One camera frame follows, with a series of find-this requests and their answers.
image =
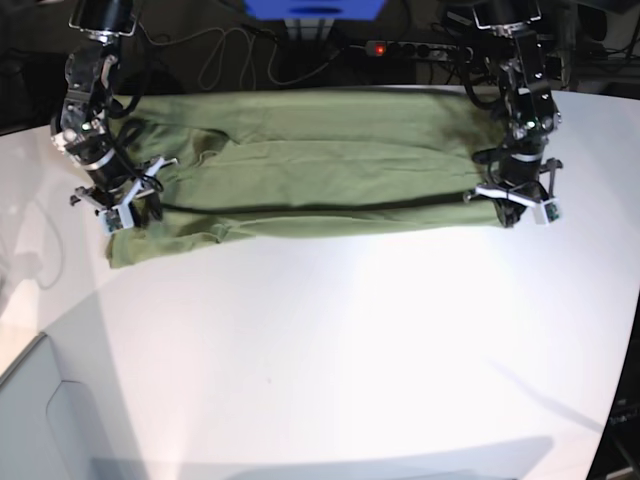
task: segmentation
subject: white table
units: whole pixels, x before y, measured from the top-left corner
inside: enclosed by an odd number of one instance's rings
[[[47,129],[0,138],[0,322],[51,336],[104,461],[150,480],[583,479],[640,288],[640,103],[557,101],[552,228],[263,238],[121,271]]]

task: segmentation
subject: olive green cloth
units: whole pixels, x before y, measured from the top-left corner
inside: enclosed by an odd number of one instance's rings
[[[130,148],[134,161],[157,155],[180,161],[158,175],[164,203],[257,210],[165,211],[162,222],[114,235],[107,252],[114,268],[258,235],[498,225],[491,202],[460,201],[459,193],[482,178],[471,154],[501,138],[500,128],[463,96],[310,90],[146,97],[133,117],[148,122]],[[442,204],[447,194],[453,195]],[[362,208],[402,201],[409,203]],[[271,205],[316,207],[259,211]]]

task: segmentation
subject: electrical cable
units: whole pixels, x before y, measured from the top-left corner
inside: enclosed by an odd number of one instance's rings
[[[133,118],[125,123],[116,137],[116,142],[122,148],[129,148],[144,131],[145,122],[140,118]]]
[[[627,450],[627,448],[620,441],[618,435],[615,434],[612,429],[608,433],[611,437],[611,440],[613,441],[614,446],[616,447],[620,455],[622,455],[622,458],[624,458],[625,462],[627,462],[629,467],[631,467],[631,470],[633,470],[633,475],[636,477],[636,479],[640,480],[640,465],[638,465],[636,459],[633,458],[633,455]]]
[[[247,14],[246,10],[233,5],[228,0],[214,0],[214,2],[217,3],[218,5],[220,5],[222,8],[224,8],[226,10],[229,10],[229,11],[231,11],[233,13],[237,13],[237,14],[240,14],[240,15],[246,15]]]
[[[411,5],[409,4],[409,0],[400,0],[400,3],[402,3],[402,6],[404,7],[407,20],[406,20],[406,25],[404,27],[404,30],[400,35],[398,35],[398,38],[396,38],[395,40],[396,42],[399,42],[400,40],[405,38],[407,34],[411,31],[411,28],[413,27],[413,11],[411,9]]]
[[[640,42],[640,40],[638,39],[638,36],[640,36],[640,14],[638,15],[638,20],[636,21],[636,25],[633,29],[631,41],[627,44],[627,46],[618,50],[611,50],[611,49],[605,50],[608,55],[615,55],[615,54],[624,52],[625,61],[621,65],[615,68],[607,68],[604,65],[598,65],[597,63],[593,63],[593,62],[589,63],[588,65],[609,74],[619,73],[623,68],[627,67],[633,60],[640,58],[638,55],[634,55],[633,53],[635,46],[638,44],[638,42]]]
[[[449,85],[451,83],[451,80],[453,79],[453,76],[456,73],[456,69],[455,67],[451,69],[451,71],[449,72],[449,76],[447,77],[447,81],[444,82],[445,85]]]
[[[140,86],[138,88],[138,92],[131,98],[129,105],[127,105],[125,108],[122,108],[122,105],[114,100],[109,106],[109,116],[116,120],[125,118],[135,111],[135,109],[138,107],[138,104],[140,103],[140,100],[142,100],[142,97],[146,93],[147,88],[149,88],[149,84],[151,83],[151,76],[153,73],[153,51],[151,49],[151,43],[144,31],[142,31],[142,35],[138,33],[138,36],[141,38],[142,48],[144,51],[144,75],[142,77],[142,82],[140,83]]]
[[[465,48],[464,44],[461,44],[458,39],[449,31],[447,27],[444,25],[433,22],[431,24],[431,30],[436,33],[445,33],[449,36],[449,38],[456,44],[457,55],[455,58],[456,70],[458,72],[458,77],[460,78],[460,83],[464,87],[464,91],[476,107],[481,110],[493,110],[500,102],[500,100],[494,100],[492,102],[483,102],[480,100],[476,92],[473,90],[473,83],[471,82],[471,75],[469,73],[469,69],[467,68],[467,62],[464,56],[463,49]]]
[[[107,143],[109,144],[109,146],[111,148],[113,148],[113,150],[115,152],[115,157],[118,159],[120,164],[125,168],[125,170],[127,170],[129,175],[131,177],[133,177],[133,178],[136,178],[136,179],[140,180],[143,185],[150,185],[151,188],[153,188],[156,192],[158,192],[158,193],[163,192],[164,191],[164,186],[162,185],[160,180],[158,180],[157,178],[153,178],[153,177],[150,177],[148,175],[145,175],[144,173],[140,172],[139,170],[136,170],[136,168],[135,168],[133,162],[131,161],[131,159],[129,158],[129,155],[127,154],[126,150],[113,137],[113,133],[111,132],[111,127],[109,126],[109,120],[108,119],[105,119],[105,121],[103,122],[103,125],[104,125],[104,129],[105,129],[105,135],[104,136],[105,136],[105,139],[107,140]],[[130,133],[128,136],[126,136],[126,138],[130,138],[133,135],[135,135],[135,133]]]
[[[247,57],[246,57],[245,62],[243,64],[242,71],[240,73],[239,82],[238,82],[239,83],[239,87],[240,87],[241,90],[244,90],[245,77],[247,75],[247,71],[248,70],[251,70],[251,76],[252,76],[252,79],[253,79],[253,81],[251,83],[251,90],[256,90],[256,88],[257,88],[257,77],[256,77],[255,63],[253,61],[253,50],[254,50],[254,46],[255,46],[256,37],[258,37],[258,36],[263,36],[263,37],[268,38],[269,40],[274,42],[273,52],[271,54],[271,57],[269,59],[269,64],[267,66],[267,76],[269,77],[269,80],[274,85],[277,85],[277,86],[291,86],[291,85],[295,85],[297,83],[303,82],[305,80],[308,80],[309,78],[317,75],[318,73],[320,73],[324,69],[326,69],[343,51],[343,50],[339,50],[337,53],[332,55],[325,63],[320,65],[318,68],[316,68],[315,70],[312,70],[311,72],[309,72],[309,73],[307,73],[305,75],[302,75],[299,78],[296,78],[294,80],[289,80],[289,81],[280,81],[280,80],[275,78],[272,69],[273,69],[273,63],[275,61],[278,48],[281,45],[280,45],[280,41],[275,36],[275,33],[272,32],[271,30],[261,30],[261,29],[255,29],[254,27],[251,27],[250,31],[253,34],[253,37],[251,37],[250,34],[247,33],[247,31],[246,31],[246,30],[248,30],[248,28],[247,28],[248,26],[247,25],[243,25],[242,27],[234,27],[234,28],[231,28],[229,30],[224,30],[224,29],[219,28],[219,27],[212,27],[212,28],[207,28],[205,30],[202,30],[200,32],[196,32],[196,33],[194,33],[192,35],[189,35],[189,36],[187,36],[185,38],[181,38],[179,40],[173,40],[173,41],[170,41],[170,42],[156,42],[156,41],[151,39],[151,37],[149,36],[148,32],[146,31],[146,29],[144,28],[144,26],[142,24],[140,24],[139,26],[140,26],[140,29],[142,30],[142,32],[144,33],[144,35],[147,37],[147,40],[149,41],[149,43],[151,45],[153,45],[154,47],[157,47],[157,48],[166,48],[166,47],[173,47],[173,46],[176,46],[176,45],[180,45],[182,43],[189,42],[189,41],[194,40],[194,39],[196,39],[198,37],[206,35],[208,33],[217,33],[217,34],[220,35],[220,38],[219,38],[218,42],[213,47],[213,50],[212,50],[211,54],[205,60],[203,66],[202,66],[202,68],[200,70],[200,73],[198,75],[198,86],[203,91],[211,91],[211,90],[215,89],[218,86],[218,84],[220,83],[220,80],[222,78],[222,63],[223,63],[224,53],[225,53],[226,45],[227,45],[227,36],[230,35],[231,33],[234,33],[234,32],[242,33],[244,38],[245,38],[245,40],[247,41],[247,46],[248,46]],[[218,56],[217,73],[216,73],[213,81],[207,84],[204,81],[204,76],[206,75],[207,71],[211,67],[211,65],[214,62],[216,56]]]
[[[491,75],[483,75],[481,77],[477,77],[471,80],[471,85],[473,85],[474,87],[477,87],[478,85],[482,85],[483,83],[491,85],[492,82],[493,82],[493,77]]]
[[[55,276],[53,277],[53,280],[50,280],[47,283],[43,283],[42,280],[37,277],[37,275],[35,277],[36,284],[38,285],[38,288],[40,290],[51,290],[54,286],[58,284],[58,282],[62,278],[62,274],[64,273],[64,264],[65,264],[64,242],[62,241],[62,235],[60,235],[60,230],[58,229],[58,227],[56,227],[56,224],[51,219],[50,214],[47,213],[47,210],[42,206],[42,204],[37,199],[34,199],[33,203],[36,206],[36,208],[40,210],[40,213],[42,214],[42,217],[44,218],[45,223],[49,226],[49,228],[53,232],[53,237],[56,239],[55,243],[58,247],[58,255],[60,256],[60,267],[58,268]]]

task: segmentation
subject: power strip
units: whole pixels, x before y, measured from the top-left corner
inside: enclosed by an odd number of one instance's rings
[[[457,47],[445,43],[419,43],[419,42],[387,42],[384,40],[369,40],[365,52],[370,57],[394,57],[414,60],[426,60],[430,62],[455,62]],[[465,60],[467,63],[473,60],[473,49],[467,47]]]

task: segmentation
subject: red switch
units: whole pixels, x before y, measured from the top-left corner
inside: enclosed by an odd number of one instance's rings
[[[376,55],[381,57],[387,53],[387,44],[386,43],[376,43]]]

